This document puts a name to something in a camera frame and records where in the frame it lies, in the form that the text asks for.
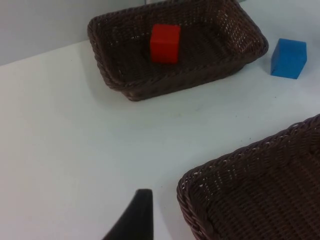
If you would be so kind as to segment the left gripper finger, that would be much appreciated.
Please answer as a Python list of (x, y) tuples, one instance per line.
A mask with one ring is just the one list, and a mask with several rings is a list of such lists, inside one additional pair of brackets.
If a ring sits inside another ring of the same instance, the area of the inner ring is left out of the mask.
[(121, 217), (103, 239), (152, 240), (153, 238), (153, 192), (151, 189), (138, 189)]

